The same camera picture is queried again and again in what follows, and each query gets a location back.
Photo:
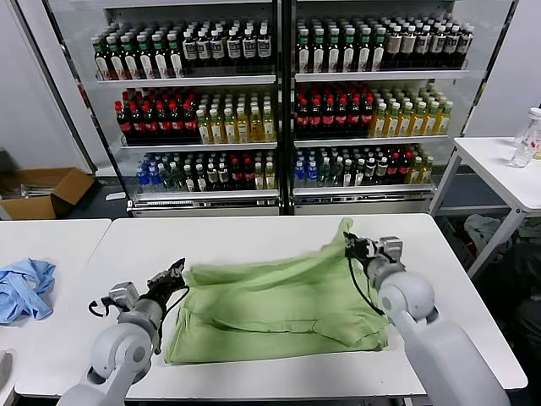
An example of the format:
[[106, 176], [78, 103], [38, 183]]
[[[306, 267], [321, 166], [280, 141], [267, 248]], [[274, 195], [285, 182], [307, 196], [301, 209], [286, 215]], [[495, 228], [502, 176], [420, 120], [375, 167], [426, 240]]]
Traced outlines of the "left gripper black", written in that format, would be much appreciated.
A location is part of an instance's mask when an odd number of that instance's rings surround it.
[[185, 259], [181, 258], [171, 264], [168, 273], [162, 272], [147, 281], [147, 296], [154, 301], [168, 301], [172, 294], [180, 289], [183, 280]]

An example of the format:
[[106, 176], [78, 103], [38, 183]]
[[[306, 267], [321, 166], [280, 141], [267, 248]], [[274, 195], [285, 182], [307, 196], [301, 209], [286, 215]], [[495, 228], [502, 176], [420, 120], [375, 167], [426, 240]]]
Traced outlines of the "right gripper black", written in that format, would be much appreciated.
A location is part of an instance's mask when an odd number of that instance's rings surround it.
[[357, 257], [357, 260], [366, 264], [372, 261], [380, 254], [380, 245], [378, 241], [372, 239], [358, 239], [354, 233], [343, 233], [346, 240], [346, 257]]

